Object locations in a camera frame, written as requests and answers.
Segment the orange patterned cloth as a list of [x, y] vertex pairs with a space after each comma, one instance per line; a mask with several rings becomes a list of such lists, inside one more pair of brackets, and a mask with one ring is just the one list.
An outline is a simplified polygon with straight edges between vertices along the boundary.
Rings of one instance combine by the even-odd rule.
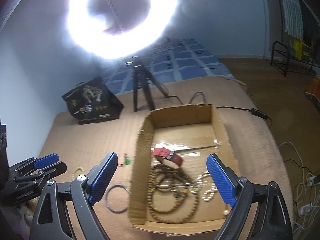
[[320, 100], [320, 77], [316, 75], [313, 78], [313, 81], [308, 86], [305, 95], [308, 99], [314, 102], [317, 106], [319, 106]]

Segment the white striped towel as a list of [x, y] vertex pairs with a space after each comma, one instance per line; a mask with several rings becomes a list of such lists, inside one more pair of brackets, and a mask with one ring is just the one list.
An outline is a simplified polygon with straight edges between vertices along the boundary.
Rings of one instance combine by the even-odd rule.
[[284, 31], [298, 39], [303, 39], [303, 17], [299, 0], [281, 0], [284, 15]]

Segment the yellow box on rack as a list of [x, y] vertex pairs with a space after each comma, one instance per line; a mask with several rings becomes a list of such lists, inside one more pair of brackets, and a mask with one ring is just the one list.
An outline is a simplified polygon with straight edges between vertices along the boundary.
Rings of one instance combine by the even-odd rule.
[[294, 39], [293, 48], [295, 50], [295, 58], [303, 61], [310, 60], [312, 48], [305, 44], [302, 40]]

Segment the black printed snack bag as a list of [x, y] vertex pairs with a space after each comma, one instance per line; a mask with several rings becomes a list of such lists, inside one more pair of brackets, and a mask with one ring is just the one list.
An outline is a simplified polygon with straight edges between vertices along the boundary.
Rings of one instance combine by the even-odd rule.
[[102, 77], [76, 85], [62, 99], [71, 116], [80, 125], [118, 119], [124, 108], [104, 84]]

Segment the red strap wristwatch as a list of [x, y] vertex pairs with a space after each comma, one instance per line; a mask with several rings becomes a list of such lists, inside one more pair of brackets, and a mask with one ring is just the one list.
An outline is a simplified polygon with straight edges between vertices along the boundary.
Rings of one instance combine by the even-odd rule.
[[168, 167], [179, 169], [183, 164], [183, 159], [175, 153], [173, 150], [169, 150], [167, 148], [154, 148], [152, 151], [152, 155], [164, 165]]

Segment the blue patterned bed sheet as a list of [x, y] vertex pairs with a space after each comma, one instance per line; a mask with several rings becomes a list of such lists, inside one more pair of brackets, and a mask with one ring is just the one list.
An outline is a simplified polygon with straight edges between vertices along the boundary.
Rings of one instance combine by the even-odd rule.
[[[143, 60], [146, 69], [162, 84], [206, 76], [233, 77], [229, 69], [195, 39], [168, 41], [165, 47], [148, 51]], [[114, 94], [133, 90], [133, 72], [128, 66], [106, 70], [102, 78]]]

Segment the black clothes rack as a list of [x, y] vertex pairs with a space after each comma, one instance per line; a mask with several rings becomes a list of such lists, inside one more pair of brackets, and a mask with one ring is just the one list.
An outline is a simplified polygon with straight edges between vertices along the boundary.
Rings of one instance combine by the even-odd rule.
[[303, 0], [278, 0], [280, 7], [280, 41], [272, 44], [270, 65], [289, 73], [315, 75], [319, 63], [317, 32], [319, 24]]

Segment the open cardboard box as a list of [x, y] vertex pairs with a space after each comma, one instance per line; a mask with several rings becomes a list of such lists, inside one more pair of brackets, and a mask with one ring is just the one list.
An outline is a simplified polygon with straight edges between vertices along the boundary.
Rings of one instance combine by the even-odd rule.
[[[175, 151], [181, 168], [161, 164], [154, 148]], [[229, 137], [214, 106], [183, 105], [154, 110], [138, 133], [131, 178], [129, 220], [139, 229], [173, 235], [217, 231], [225, 222], [225, 204], [207, 172], [215, 153], [238, 171]]]

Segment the black tripod stand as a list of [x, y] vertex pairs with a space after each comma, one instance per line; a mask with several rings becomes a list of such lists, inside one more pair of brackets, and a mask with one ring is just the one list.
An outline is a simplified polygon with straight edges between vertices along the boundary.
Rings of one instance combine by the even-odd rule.
[[138, 111], [138, 89], [141, 88], [149, 110], [153, 111], [156, 109], [153, 97], [151, 95], [148, 81], [151, 81], [158, 90], [164, 95], [165, 98], [169, 98], [169, 94], [165, 91], [161, 83], [150, 73], [149, 70], [144, 66], [143, 61], [138, 56], [132, 56], [125, 63], [133, 70], [133, 110]]

